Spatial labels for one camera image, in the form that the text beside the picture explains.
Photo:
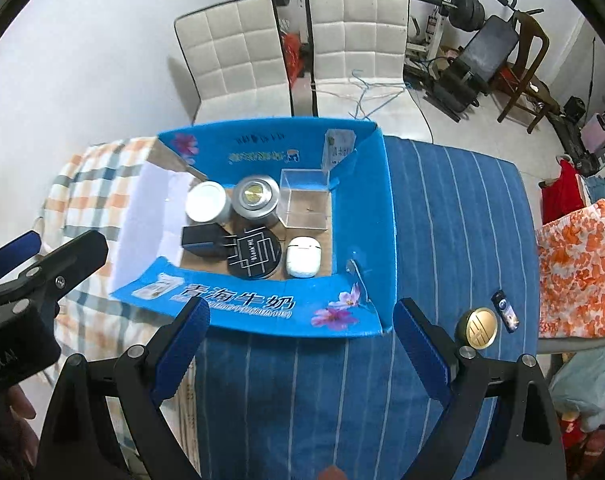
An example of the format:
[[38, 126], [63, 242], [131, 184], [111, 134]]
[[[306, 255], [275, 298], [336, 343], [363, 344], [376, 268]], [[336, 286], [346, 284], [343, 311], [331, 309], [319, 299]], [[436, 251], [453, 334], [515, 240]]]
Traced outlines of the person's left hand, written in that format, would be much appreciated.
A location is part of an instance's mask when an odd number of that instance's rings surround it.
[[20, 385], [0, 394], [0, 479], [30, 479], [39, 439], [30, 426], [36, 410]]

